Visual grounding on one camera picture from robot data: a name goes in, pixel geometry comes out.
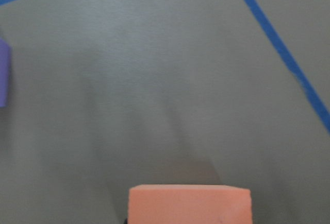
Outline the orange foam block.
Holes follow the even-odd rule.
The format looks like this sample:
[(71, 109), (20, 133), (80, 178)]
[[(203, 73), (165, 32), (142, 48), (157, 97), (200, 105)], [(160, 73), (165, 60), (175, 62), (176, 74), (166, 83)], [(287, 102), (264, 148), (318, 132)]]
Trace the orange foam block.
[(227, 185), (138, 185), (129, 190), (127, 222), (253, 223), (251, 192)]

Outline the purple foam block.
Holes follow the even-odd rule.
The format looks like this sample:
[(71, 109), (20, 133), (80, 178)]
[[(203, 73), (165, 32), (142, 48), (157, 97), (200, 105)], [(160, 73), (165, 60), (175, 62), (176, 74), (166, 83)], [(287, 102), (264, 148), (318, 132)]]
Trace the purple foam block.
[(5, 107), (7, 104), (10, 62), (11, 62), (10, 58), (11, 58), (11, 48), (3, 39), (1, 39), (1, 64), (0, 64), (1, 108)]

